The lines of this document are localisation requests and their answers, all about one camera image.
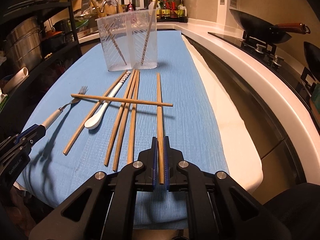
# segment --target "black frying pan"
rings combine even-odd
[[[310,29],[303,23],[273,25],[251,14],[230,9],[230,12],[241,28],[251,37],[266,43],[279,44],[291,39],[286,32],[306,34]]]
[[[320,49],[306,41],[303,43],[303,47],[309,69],[315,78],[320,81]]]

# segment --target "stove knob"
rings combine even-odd
[[[280,57],[278,55],[275,55],[275,59],[272,61],[277,66],[281,67],[281,62],[284,61],[283,57]]]
[[[257,48],[255,49],[256,52],[260,53],[260,54],[263,54],[263,49],[266,49],[267,47],[266,46],[263,46],[261,44],[257,44]]]

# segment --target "fork handle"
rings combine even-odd
[[[60,107],[56,111],[54,111],[43,123],[42,125],[47,130],[55,120],[59,117],[59,115],[63,112],[63,109]]]

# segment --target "paper roll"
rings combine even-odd
[[[12,89],[15,88],[21,81],[23,81],[28,76],[28,69],[26,67],[19,70],[17,74],[15,74],[12,79],[9,80],[7,84],[5,84],[3,88],[3,93],[8,94]]]

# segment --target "fork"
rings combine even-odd
[[[82,86],[79,94],[84,95],[86,92],[88,91],[88,87],[87,86]],[[71,100],[69,103],[67,103],[66,105],[64,105],[63,107],[58,108],[56,111],[54,111],[43,123],[42,125],[45,127],[45,129],[47,130],[55,120],[57,120],[57,118],[59,117],[59,115],[63,112],[63,110],[68,106],[68,105],[73,105],[78,103],[81,100],[81,98],[74,98],[73,100]]]

